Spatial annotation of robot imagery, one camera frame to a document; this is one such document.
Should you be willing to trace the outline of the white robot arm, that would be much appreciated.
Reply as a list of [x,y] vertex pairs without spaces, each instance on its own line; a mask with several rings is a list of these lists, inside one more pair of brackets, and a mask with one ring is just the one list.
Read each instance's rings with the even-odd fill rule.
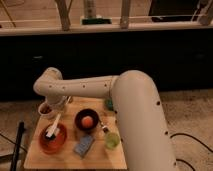
[[179,171],[157,87],[146,73],[129,70],[118,76],[65,80],[49,67],[33,89],[53,108],[68,96],[110,98],[128,171]]

